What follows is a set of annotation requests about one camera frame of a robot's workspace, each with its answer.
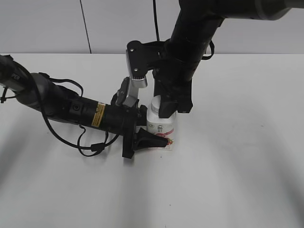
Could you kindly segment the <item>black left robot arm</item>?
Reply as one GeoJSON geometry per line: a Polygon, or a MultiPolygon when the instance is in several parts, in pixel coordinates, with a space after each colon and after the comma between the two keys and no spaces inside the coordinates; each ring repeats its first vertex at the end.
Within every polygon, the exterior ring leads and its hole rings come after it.
{"type": "Polygon", "coordinates": [[[1,103],[8,99],[7,90],[11,90],[19,103],[41,112],[48,129],[58,140],[78,149],[83,156],[99,155],[119,136],[123,137],[122,156],[128,159],[131,159],[137,150],[164,148],[168,144],[167,138],[143,129],[147,117],[146,106],[139,106],[138,99],[130,106],[123,104],[129,78],[123,80],[110,104],[85,98],[83,94],[62,86],[63,82],[72,83],[82,89],[79,83],[71,79],[55,79],[42,72],[30,73],[10,55],[0,57],[0,84],[4,87],[1,103]],[[101,143],[82,146],[80,141],[74,144],[60,137],[52,128],[50,120],[78,125],[83,131],[87,127],[105,131],[106,139],[110,133],[115,136],[111,141],[104,140],[101,143]]]}

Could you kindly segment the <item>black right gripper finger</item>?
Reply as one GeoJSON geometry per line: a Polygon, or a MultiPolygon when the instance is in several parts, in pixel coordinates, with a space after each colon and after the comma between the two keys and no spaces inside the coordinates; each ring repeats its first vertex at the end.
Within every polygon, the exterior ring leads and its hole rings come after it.
{"type": "Polygon", "coordinates": [[[161,95],[159,117],[170,118],[173,113],[177,110],[177,102],[172,100],[170,96],[161,95]]]}

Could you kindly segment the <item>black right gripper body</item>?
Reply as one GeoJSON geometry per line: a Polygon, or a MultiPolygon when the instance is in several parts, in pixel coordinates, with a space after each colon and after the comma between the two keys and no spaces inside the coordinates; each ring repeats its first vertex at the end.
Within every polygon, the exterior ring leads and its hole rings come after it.
{"type": "Polygon", "coordinates": [[[190,113],[194,63],[164,57],[162,65],[153,72],[154,95],[167,95],[177,102],[178,113],[190,113]]]}

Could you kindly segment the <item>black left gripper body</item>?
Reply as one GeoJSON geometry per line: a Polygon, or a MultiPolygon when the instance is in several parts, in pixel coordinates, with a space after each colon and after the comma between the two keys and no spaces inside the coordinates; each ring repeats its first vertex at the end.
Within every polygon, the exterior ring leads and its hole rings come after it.
{"type": "Polygon", "coordinates": [[[134,155],[134,135],[137,126],[144,126],[147,107],[107,105],[104,111],[104,129],[123,137],[122,157],[134,155]]]}

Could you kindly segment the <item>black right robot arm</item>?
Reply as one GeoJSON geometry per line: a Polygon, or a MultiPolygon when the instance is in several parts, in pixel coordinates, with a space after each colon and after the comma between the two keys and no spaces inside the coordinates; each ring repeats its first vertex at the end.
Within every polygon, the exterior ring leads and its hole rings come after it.
{"type": "Polygon", "coordinates": [[[189,113],[192,77],[212,38],[225,19],[278,20],[302,0],[180,0],[180,12],[171,37],[162,46],[153,76],[154,94],[160,95],[160,118],[189,113]]]}

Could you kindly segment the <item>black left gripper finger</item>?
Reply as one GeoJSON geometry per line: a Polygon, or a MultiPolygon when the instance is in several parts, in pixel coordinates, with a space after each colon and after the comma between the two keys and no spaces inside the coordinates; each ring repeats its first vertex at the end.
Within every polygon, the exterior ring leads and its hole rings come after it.
{"type": "Polygon", "coordinates": [[[134,150],[142,150],[146,148],[165,148],[167,146],[168,140],[164,137],[152,134],[143,128],[134,136],[134,150]]]}

